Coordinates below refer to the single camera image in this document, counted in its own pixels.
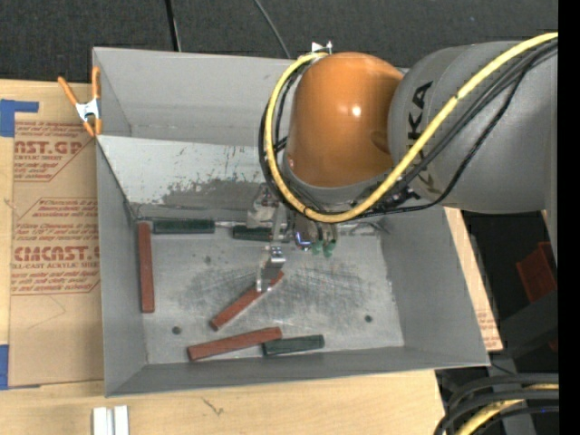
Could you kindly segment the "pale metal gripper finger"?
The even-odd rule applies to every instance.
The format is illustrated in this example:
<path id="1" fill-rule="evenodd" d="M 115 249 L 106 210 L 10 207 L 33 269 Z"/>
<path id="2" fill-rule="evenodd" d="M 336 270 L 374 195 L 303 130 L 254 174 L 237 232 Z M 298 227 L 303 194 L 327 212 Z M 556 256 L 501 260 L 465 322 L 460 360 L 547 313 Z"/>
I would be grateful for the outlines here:
<path id="1" fill-rule="evenodd" d="M 258 293 L 264 293 L 275 286 L 283 275 L 282 269 L 285 262 L 282 247 L 269 245 L 263 250 L 256 275 Z"/>

